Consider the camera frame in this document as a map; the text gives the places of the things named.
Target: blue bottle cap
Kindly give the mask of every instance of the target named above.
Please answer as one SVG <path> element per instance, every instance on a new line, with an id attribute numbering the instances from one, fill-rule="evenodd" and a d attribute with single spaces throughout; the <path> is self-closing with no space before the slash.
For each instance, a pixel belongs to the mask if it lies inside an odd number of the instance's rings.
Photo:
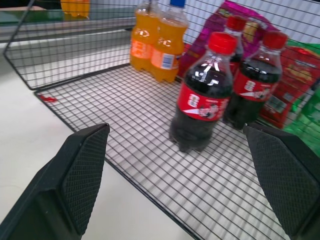
<path id="1" fill-rule="evenodd" d="M 184 8 L 185 7 L 186 0 L 171 0 L 170 5 L 175 7 Z"/>

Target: orange liquid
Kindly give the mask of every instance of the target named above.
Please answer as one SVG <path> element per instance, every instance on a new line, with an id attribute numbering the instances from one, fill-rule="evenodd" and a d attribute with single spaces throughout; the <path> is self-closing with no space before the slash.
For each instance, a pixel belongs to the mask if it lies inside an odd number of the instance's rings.
<path id="1" fill-rule="evenodd" d="M 165 54 L 181 55 L 184 52 L 183 36 L 187 30 L 187 25 L 180 22 L 159 21 L 158 40 L 154 48 Z M 158 82 L 166 81 L 172 83 L 179 69 L 161 69 L 151 65 L 150 72 Z"/>
<path id="2" fill-rule="evenodd" d="M 131 39 L 143 44 L 154 45 L 158 36 L 157 16 L 152 14 L 135 13 L 136 25 L 132 30 Z M 130 54 L 130 64 L 137 70 L 150 71 L 150 58 L 139 58 Z"/>
<path id="3" fill-rule="evenodd" d="M 72 17 L 88 17 L 90 12 L 90 0 L 61 0 L 61 8 L 65 14 Z"/>

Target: white floor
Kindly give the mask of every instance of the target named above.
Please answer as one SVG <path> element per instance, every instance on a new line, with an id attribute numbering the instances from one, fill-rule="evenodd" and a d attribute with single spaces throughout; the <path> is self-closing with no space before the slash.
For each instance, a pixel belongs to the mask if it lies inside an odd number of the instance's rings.
<path id="1" fill-rule="evenodd" d="M 36 172 L 72 131 L 0 58 L 0 222 Z M 101 188 L 83 240 L 192 239 L 170 218 L 104 165 Z"/>

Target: cartoon character on label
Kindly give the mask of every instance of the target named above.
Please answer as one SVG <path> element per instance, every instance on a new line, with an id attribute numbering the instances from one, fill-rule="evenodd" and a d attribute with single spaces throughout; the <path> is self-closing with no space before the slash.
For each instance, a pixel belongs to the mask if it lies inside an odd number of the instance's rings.
<path id="1" fill-rule="evenodd" d="M 215 104 L 211 104 L 209 106 L 204 105 L 199 108 L 199 115 L 207 119 L 212 119 L 216 116 L 218 110 L 219 108 Z"/>
<path id="2" fill-rule="evenodd" d="M 269 96 L 270 91 L 271 90 L 269 88 L 265 88 L 263 91 L 256 91 L 254 92 L 254 97 L 256 99 L 264 100 L 267 96 Z"/>

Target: cola bottle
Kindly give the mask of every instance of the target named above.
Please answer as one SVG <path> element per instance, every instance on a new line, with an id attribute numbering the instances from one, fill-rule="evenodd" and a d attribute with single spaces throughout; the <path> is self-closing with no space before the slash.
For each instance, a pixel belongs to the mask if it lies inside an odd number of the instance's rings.
<path id="1" fill-rule="evenodd" d="M 280 53 L 287 39 L 288 36 L 282 32 L 267 32 L 259 50 L 240 64 L 234 77 L 233 93 L 224 112 L 224 122 L 241 130 L 246 123 L 257 119 L 281 78 Z"/>
<path id="2" fill-rule="evenodd" d="M 232 93 L 230 57 L 236 45 L 234 36 L 213 32 L 206 54 L 187 71 L 169 130 L 180 151 L 202 151 L 209 144 Z"/>
<path id="3" fill-rule="evenodd" d="M 230 59 L 230 70 L 233 76 L 235 75 L 244 54 L 241 35 L 242 31 L 245 29 L 246 23 L 247 20 L 242 16 L 231 15 L 228 17 L 225 24 L 224 32 L 236 37 L 237 40 L 234 55 Z"/>

